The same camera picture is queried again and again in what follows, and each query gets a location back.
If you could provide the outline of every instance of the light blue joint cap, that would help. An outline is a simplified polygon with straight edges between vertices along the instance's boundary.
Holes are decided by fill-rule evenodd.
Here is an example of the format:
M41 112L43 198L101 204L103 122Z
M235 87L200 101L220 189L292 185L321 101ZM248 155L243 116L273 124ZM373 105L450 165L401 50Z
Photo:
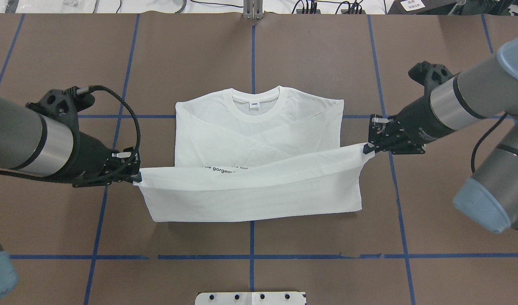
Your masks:
M0 252L0 299L9 294L18 284L18 274L7 251Z
M477 180L468 178L453 199L457 210L493 233L502 233L511 226L506 211L495 197Z
M518 39L503 44L498 49L497 60L509 75L518 79Z

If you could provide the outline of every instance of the sticker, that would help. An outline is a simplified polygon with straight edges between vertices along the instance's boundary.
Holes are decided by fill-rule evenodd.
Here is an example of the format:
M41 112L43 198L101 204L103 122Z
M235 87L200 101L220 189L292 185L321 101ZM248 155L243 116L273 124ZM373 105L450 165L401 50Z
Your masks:
M63 5L64 6L73 6L73 7L77 8L79 3L78 3L78 0L64 0Z
M423 4L423 2L421 2L421 0L406 0L406 1L401 1L400 4L402 4L402 7L406 11L418 10L420 8L425 7L425 5Z

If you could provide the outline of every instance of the white t-shirt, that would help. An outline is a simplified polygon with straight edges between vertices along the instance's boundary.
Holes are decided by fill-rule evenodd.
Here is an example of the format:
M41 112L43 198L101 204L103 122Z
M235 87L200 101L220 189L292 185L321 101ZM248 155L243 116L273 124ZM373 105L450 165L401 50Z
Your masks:
M278 86L176 103L176 167L143 168L156 222L242 222L361 209L373 157L340 148L343 100Z
M176 103L174 165L258 166L340 147L343 108L343 100L282 86Z

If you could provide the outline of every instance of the black rubber band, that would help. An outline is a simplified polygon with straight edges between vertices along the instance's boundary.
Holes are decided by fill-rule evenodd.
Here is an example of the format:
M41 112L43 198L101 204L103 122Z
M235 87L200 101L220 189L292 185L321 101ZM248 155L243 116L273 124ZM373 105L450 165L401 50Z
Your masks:
M39 145L37 145L34 153L31 155L31 157L29 157L29 159L25 160L25 162L16 166L15 168L11 168L11 170L19 170L25 166L28 166L40 155L42 149L44 149L44 145L46 145L46 138L48 137L48 128L46 127L46 120L44 119L44 116L39 114L39 117L40 123L42 124L42 133L40 135Z
M468 112L469 114L471 114L475 118L486 119L487 116L482 116L482 115L478 114L477 112L472 110L472 108L470 108L470 106L468 106L468 104L466 104L466 101L462 97L462 94L461 94L461 92L459 90L459 81L458 80L459 80L459 76L456 75L453 78L453 92L455 93L455 96L457 97L457 100L459 101L459 104L461 104L461 107L464 108L464 110L466 110L466 112Z
M501 149L501 150L505 150L507 152L510 152L510 153L514 154L515 156L518 156L518 149L517 148L513 148L511 146L504 145L504 144L498 144L497 148Z

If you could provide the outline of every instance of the shirt neckline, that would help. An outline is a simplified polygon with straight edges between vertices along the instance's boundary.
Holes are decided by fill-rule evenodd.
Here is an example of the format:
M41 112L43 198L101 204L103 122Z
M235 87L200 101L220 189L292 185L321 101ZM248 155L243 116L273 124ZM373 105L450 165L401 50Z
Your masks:
M224 95L224 103L229 110L229 112L235 116L239 120L244 120L246 122L264 122L276 116L278 112L280 112L281 108L284 106L286 102L286 90L282 86L275 87L267 92L258 93L258 94L250 94L240 92L235 89L226 89L223 92ZM277 98L276 104L264 114L258 114L256 116L251 116L249 114L245 114L241 112L238 107L234 104L233 98L242 100L244 102L265 102L267 100L273 100Z

